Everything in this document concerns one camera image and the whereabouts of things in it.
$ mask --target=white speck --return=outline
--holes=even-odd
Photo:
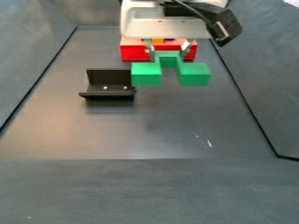
[[[299,0],[283,0],[283,1],[299,8]]]
[[[211,141],[209,140],[209,145],[210,145],[210,147],[213,148],[213,145],[211,145]]]

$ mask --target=black bracket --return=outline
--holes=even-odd
[[[131,70],[87,69],[89,90],[79,95],[87,99],[111,97],[134,98],[137,89],[131,86]]]

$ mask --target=red block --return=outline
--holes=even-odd
[[[166,40],[162,44],[154,44],[157,51],[181,51],[186,38]],[[146,53],[146,43],[142,39],[122,38],[121,40],[122,60],[150,61],[151,57]],[[191,51],[186,54],[185,60],[195,60],[198,42],[194,41]]]

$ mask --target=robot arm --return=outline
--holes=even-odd
[[[230,0],[190,0],[182,5],[174,2],[182,1],[125,0],[122,35],[127,39],[214,38],[225,46],[241,34],[239,21],[225,9]]]

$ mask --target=green toy block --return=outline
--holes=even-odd
[[[155,62],[162,63],[162,68],[170,68],[178,66],[178,59],[181,58],[181,52],[161,51],[155,53]]]
[[[182,86],[209,86],[211,70],[205,63],[182,63],[177,70]]]
[[[159,63],[133,63],[133,87],[159,87],[163,81],[163,70]]]
[[[177,69],[182,86],[209,86],[211,70],[205,63],[183,62],[179,51],[155,52],[154,62],[133,64],[133,86],[159,87],[163,80],[163,68]]]

